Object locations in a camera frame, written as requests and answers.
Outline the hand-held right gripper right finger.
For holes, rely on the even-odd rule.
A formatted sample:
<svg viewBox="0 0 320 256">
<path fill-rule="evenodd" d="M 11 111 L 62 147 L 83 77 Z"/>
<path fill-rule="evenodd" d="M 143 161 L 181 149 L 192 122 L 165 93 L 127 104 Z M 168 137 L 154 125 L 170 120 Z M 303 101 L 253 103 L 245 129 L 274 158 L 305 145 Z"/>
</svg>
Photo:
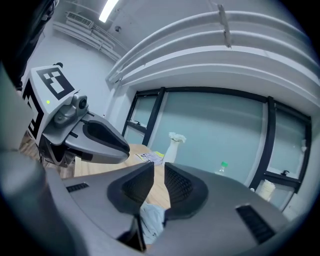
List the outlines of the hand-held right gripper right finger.
<svg viewBox="0 0 320 256">
<path fill-rule="evenodd" d="M 289 221 L 242 183 L 166 163 L 170 208 L 151 256 L 269 256 L 290 235 Z"/>
</svg>

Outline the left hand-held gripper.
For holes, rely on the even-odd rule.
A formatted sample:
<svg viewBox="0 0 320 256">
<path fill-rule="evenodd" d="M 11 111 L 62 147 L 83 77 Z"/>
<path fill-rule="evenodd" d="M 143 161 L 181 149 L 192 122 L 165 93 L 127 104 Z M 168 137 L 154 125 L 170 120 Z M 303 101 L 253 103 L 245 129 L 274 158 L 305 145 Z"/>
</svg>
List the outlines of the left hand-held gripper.
<svg viewBox="0 0 320 256">
<path fill-rule="evenodd" d="M 22 99 L 33 112 L 27 132 L 40 159 L 64 168 L 75 155 L 98 164 L 127 160 L 130 146 L 109 122 L 80 120 L 89 111 L 88 98 L 71 85 L 62 68 L 62 63 L 32 68 L 22 89 Z"/>
</svg>

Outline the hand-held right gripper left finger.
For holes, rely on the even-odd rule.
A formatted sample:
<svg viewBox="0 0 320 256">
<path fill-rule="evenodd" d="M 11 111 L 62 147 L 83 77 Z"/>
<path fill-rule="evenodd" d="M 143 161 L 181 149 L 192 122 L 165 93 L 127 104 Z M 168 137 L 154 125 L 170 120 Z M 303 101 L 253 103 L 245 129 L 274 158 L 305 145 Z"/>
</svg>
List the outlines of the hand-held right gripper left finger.
<svg viewBox="0 0 320 256">
<path fill-rule="evenodd" d="M 62 182 L 82 212 L 109 236 L 143 252 L 140 209 L 154 184 L 154 164 L 139 163 Z"/>
</svg>

